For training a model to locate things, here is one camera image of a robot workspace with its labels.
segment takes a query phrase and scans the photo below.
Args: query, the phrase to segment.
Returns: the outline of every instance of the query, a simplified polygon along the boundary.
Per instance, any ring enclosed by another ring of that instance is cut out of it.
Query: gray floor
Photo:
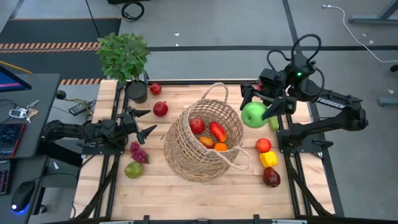
[[[6,23],[17,0],[4,0],[0,5],[0,30]],[[342,7],[351,14],[377,14],[389,0],[289,0],[298,35],[316,33],[323,45],[356,45],[342,25],[342,14],[336,9],[322,9],[322,4]],[[105,0],[89,0],[96,17],[119,16],[117,6]],[[122,21],[120,33],[143,34],[148,46],[190,45],[291,45],[284,7],[277,0],[248,1],[183,1],[153,0],[143,2],[144,17],[136,22]],[[16,17],[89,17],[82,0],[25,0]],[[398,45],[398,27],[348,24],[360,41],[373,45]],[[302,45],[315,45],[308,39]],[[266,65],[266,51],[190,51],[153,52],[147,70],[151,78],[255,78]],[[398,59],[397,51],[376,51],[383,60]],[[377,62],[365,51],[326,52],[316,57],[318,67],[326,76],[326,88],[363,99],[369,126],[360,132],[332,131],[327,140],[331,161],[347,217],[398,220],[398,178],[396,170],[397,107],[381,108],[380,96],[398,96],[398,73],[390,73],[391,64]],[[272,57],[277,68],[285,62]],[[312,77],[317,83],[320,78]],[[65,86],[70,96],[92,100],[98,86]],[[68,109],[65,102],[55,102]],[[337,113],[319,106],[321,116]],[[82,123],[85,116],[63,116],[53,110],[50,119]],[[31,223],[64,220],[70,214],[73,189],[52,189],[45,203],[47,214],[31,219]]]

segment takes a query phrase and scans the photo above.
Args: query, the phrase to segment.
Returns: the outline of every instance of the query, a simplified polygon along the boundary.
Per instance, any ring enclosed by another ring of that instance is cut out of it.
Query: grape bunch
[[[138,142],[132,142],[130,146],[131,158],[140,163],[148,163],[148,154],[141,149]]]

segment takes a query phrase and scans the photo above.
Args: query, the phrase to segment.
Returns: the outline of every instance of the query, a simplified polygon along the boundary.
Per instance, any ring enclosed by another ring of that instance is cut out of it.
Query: floor mat
[[[2,54],[0,51],[0,60],[33,73],[59,73],[65,80],[62,82],[64,85],[96,84],[105,78],[95,51],[8,54]]]
[[[120,18],[95,18],[99,34],[119,33]],[[12,19],[0,34],[0,43],[96,42],[98,38],[90,18]]]

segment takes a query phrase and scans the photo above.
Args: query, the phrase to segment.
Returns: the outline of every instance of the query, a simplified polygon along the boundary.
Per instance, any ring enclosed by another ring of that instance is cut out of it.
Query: white cable
[[[353,34],[353,33],[350,31],[350,29],[347,27],[347,25],[346,25],[346,13],[345,13],[345,11],[342,10],[340,7],[331,6],[331,5],[322,5],[322,8],[324,8],[324,9],[328,9],[328,8],[329,8],[329,9],[338,9],[338,10],[340,10],[340,11],[343,13],[343,25],[344,25],[344,27],[348,30],[349,34],[351,34],[351,36],[353,37],[353,39],[354,39],[358,44],[362,45],[366,50],[368,50],[368,52],[369,52],[370,54],[372,54],[373,57],[376,58],[379,62],[382,62],[382,63],[398,62],[398,60],[391,60],[391,61],[383,61],[383,60],[380,60],[380,59],[379,59],[367,46],[365,46],[365,45],[362,44],[360,41],[358,41],[358,40],[355,38],[354,34]]]

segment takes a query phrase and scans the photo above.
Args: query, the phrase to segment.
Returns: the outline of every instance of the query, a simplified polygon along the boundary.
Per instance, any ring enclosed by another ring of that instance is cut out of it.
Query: black flower pot
[[[141,80],[132,81],[127,87],[126,94],[134,102],[143,103],[148,98],[147,85]]]

